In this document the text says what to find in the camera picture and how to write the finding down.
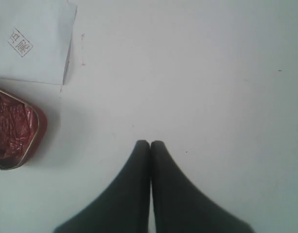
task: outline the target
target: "white paper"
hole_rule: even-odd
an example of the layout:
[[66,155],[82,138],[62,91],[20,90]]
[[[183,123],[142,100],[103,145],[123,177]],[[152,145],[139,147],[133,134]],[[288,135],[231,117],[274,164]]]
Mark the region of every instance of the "white paper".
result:
[[0,0],[0,78],[62,85],[76,5]]

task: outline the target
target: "white surface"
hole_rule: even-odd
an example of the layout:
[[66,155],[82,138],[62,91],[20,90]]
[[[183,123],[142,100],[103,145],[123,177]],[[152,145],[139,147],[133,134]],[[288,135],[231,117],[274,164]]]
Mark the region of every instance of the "white surface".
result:
[[34,159],[0,171],[0,233],[52,232],[110,184],[138,139],[165,141],[257,233],[298,233],[298,0],[74,3],[61,92],[0,80],[49,117]]
[[0,0],[0,77],[63,84],[76,6]]

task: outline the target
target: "white floor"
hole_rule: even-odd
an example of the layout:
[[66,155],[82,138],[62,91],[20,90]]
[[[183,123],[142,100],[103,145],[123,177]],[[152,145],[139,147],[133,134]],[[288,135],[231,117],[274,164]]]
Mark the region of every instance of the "white floor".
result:
[[49,119],[33,160],[0,171],[0,233],[51,233],[138,139],[257,233],[298,233],[298,0],[72,2],[66,85],[0,80]]

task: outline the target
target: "red stamp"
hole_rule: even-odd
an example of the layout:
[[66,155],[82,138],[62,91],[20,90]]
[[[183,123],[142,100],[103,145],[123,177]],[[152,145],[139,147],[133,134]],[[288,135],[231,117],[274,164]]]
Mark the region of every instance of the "red stamp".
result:
[[33,48],[30,41],[27,40],[16,28],[14,28],[14,32],[7,42],[14,50],[16,50],[17,53],[19,53],[21,57],[24,57]]

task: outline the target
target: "tin container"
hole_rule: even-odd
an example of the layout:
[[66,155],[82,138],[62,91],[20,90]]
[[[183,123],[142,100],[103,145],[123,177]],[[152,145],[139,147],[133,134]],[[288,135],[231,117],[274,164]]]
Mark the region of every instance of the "tin container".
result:
[[41,109],[0,88],[0,170],[25,164],[47,128]]

